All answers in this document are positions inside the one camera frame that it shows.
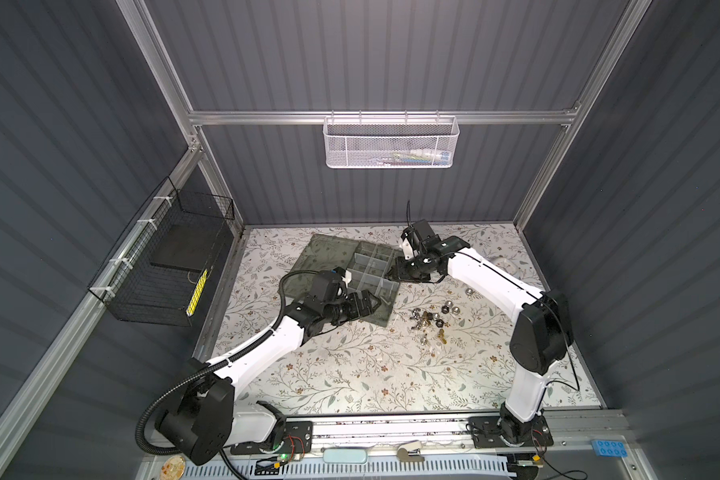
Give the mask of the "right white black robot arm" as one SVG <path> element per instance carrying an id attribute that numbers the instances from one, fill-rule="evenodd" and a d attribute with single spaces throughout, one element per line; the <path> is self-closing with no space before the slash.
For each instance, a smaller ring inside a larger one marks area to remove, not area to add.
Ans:
<path id="1" fill-rule="evenodd" d="M 437 273 L 450 277 L 498 307 L 513 327 L 509 351 L 515 364 L 510 393 L 502 405 L 502 423 L 526 426 L 541 414 L 553 367 L 574 341 L 568 302 L 556 290 L 543 291 L 511 276 L 484 258 L 464 239 L 437 235 L 425 220 L 401 234 L 403 254 L 386 277 L 400 283 L 430 283 Z"/>

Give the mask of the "light teal flat box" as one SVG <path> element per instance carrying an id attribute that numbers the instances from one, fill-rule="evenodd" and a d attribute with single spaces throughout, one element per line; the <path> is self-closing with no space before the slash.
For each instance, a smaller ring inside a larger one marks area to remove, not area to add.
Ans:
<path id="1" fill-rule="evenodd" d="M 322 459 L 326 464 L 363 465 L 368 462 L 368 452 L 354 447 L 327 448 Z"/>

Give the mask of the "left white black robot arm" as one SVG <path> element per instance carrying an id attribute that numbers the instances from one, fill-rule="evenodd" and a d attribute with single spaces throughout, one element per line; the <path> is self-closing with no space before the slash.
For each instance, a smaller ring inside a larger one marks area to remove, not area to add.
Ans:
<path id="1" fill-rule="evenodd" d="M 306 271 L 310 290 L 289 300 L 286 283 L 300 274 L 295 270 L 280 279 L 279 310 L 264 330 L 207 362 L 190 360 L 192 373 L 145 409 L 135 430 L 142 451 L 182 454 L 203 465 L 233 445 L 280 448 L 285 416 L 266 402 L 238 407 L 241 393 L 285 355 L 323 333 L 373 315 L 382 304 L 369 290 L 350 290 L 351 274 L 341 267 Z"/>

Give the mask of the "pile of screws and nuts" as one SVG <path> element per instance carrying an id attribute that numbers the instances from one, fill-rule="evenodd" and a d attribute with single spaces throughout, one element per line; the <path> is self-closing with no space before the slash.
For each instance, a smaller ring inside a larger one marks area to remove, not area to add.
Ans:
<path id="1" fill-rule="evenodd" d="M 405 331 L 422 351 L 435 356 L 466 349 L 475 341 L 474 309 L 480 297 L 471 288 L 415 291 L 400 316 Z"/>

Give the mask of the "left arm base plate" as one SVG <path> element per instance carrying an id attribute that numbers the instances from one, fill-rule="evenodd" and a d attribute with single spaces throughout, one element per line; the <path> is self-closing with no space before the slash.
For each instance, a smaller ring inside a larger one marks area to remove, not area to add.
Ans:
<path id="1" fill-rule="evenodd" d="M 263 442 L 229 444 L 225 450 L 231 455 L 304 454 L 311 451 L 314 423 L 290 421 L 275 426 Z"/>

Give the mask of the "clear divided organizer box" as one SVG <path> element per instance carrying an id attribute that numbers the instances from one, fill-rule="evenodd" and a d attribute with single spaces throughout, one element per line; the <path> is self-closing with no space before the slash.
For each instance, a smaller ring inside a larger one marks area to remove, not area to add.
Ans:
<path id="1" fill-rule="evenodd" d="M 400 283 L 386 274 L 403 252 L 392 246 L 352 240 L 337 236 L 314 234 L 291 268 L 294 270 L 331 270 L 340 267 L 351 274 L 351 292 L 368 290 L 380 299 L 381 305 L 364 321 L 387 327 Z"/>

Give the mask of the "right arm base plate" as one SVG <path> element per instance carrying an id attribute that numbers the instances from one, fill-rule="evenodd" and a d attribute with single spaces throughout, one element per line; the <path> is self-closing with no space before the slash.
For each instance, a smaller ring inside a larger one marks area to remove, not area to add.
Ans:
<path id="1" fill-rule="evenodd" d="M 546 448 L 554 445 L 543 415 L 535 415 L 525 423 L 519 423 L 512 416 L 474 416 L 467 420 L 466 430 L 476 448 Z"/>

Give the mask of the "pens in white basket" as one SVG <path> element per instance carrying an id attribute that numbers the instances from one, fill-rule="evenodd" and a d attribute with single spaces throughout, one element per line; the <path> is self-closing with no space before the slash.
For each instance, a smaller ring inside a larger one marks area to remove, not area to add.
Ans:
<path id="1" fill-rule="evenodd" d="M 439 149 L 414 149 L 408 151 L 387 152 L 385 156 L 373 159 L 378 165 L 411 168 L 449 168 L 452 165 L 452 153 Z"/>

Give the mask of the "round wooden disc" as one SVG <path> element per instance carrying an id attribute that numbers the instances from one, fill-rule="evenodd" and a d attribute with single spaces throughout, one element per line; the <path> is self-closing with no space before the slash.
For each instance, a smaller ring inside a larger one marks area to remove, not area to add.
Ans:
<path id="1" fill-rule="evenodd" d="M 164 461 L 160 467 L 160 480 L 181 480 L 186 470 L 186 460 L 182 455 L 174 455 Z"/>

